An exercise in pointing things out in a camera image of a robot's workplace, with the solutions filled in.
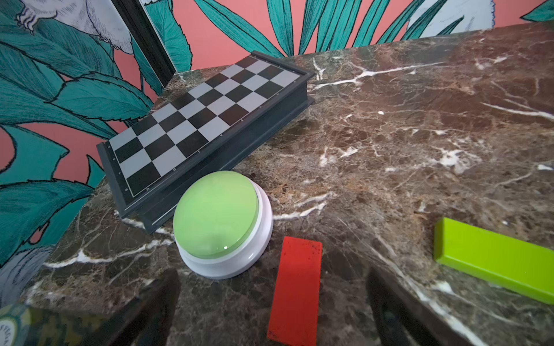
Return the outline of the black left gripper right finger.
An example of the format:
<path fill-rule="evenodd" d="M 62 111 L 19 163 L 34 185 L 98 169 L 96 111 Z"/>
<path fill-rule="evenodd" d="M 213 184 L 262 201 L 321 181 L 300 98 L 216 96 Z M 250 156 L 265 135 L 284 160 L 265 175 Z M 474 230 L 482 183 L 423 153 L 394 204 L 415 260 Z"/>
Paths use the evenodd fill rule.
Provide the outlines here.
<path fill-rule="evenodd" d="M 444 345 L 444 324 L 390 275 L 369 270 L 367 303 L 382 345 Z"/>

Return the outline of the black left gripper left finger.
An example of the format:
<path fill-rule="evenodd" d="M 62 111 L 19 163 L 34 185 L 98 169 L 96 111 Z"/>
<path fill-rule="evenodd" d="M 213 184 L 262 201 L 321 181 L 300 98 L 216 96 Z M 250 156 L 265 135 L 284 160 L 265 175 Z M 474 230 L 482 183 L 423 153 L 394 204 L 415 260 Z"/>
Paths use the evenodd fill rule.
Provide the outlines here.
<path fill-rule="evenodd" d="M 85 337 L 83 345 L 166 345 L 180 295 L 175 269 L 165 270 L 138 296 Z"/>

